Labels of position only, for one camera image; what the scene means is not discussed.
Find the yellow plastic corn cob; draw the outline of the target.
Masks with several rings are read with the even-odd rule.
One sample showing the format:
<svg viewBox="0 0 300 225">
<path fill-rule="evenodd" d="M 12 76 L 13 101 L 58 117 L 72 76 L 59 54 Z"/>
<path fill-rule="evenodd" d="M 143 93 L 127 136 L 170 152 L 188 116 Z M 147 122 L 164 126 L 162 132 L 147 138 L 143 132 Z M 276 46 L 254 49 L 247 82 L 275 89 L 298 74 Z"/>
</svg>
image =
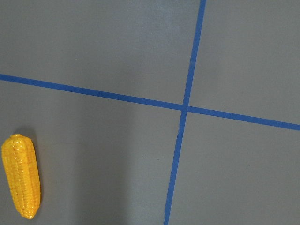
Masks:
<svg viewBox="0 0 300 225">
<path fill-rule="evenodd" d="M 1 147 L 1 157 L 16 210 L 22 217 L 33 219 L 40 207 L 41 186 L 32 140 L 11 135 Z"/>
</svg>

